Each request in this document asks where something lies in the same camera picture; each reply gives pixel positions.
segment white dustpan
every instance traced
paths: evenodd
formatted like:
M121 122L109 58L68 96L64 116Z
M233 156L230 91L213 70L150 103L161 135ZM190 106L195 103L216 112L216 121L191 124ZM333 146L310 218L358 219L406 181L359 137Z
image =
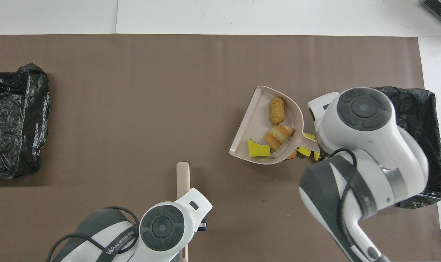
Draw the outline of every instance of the white dustpan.
M271 156L250 157L248 138L259 144L267 144L264 136L272 128L269 122L269 102L276 97L282 98L285 103L285 120L280 125L295 128L295 133L277 151L272 151ZM284 161L299 146L316 152L320 151L317 142L303 134L303 114L300 107L279 91L267 86L257 86L229 154L257 164L277 164Z

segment brown paper sheet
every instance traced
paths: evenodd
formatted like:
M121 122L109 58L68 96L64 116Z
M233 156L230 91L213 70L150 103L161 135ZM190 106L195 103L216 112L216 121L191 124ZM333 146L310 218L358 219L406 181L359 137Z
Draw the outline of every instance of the brown paper sheet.
M0 261L43 261L96 209L141 217L176 199L176 164L214 208L193 262L346 261L298 192L313 161L261 166L228 154L257 85L302 108L357 86L423 88L417 38L250 35L0 36L0 72L27 63L51 80L41 170L0 180ZM437 206L361 222L393 261L440 261Z

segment black plastic bag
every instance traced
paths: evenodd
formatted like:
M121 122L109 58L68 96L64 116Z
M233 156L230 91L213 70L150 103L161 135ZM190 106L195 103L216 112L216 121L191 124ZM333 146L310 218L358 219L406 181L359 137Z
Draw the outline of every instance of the black plastic bag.
M441 200L441 149L436 96L424 89L378 87L394 104L397 125L405 129L423 149L429 163L425 190L395 206L417 209Z
M49 109L49 79L41 68L0 73L0 178L39 170Z

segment crumpled black bag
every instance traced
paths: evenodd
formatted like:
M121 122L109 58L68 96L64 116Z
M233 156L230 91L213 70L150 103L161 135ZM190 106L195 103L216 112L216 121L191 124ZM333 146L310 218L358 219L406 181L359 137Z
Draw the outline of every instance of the crumpled black bag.
M41 68L0 73L0 178L39 170L49 109L49 79Z
M425 190L395 206L417 209L441 200L441 148L436 96L424 89L378 87L394 104L397 125L405 129L423 149L429 163Z

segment white floor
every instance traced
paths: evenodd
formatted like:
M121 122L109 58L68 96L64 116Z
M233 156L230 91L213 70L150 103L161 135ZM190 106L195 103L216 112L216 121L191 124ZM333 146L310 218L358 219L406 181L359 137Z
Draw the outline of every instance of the white floor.
M0 35L54 33L417 36L441 132L441 22L419 0L0 0Z

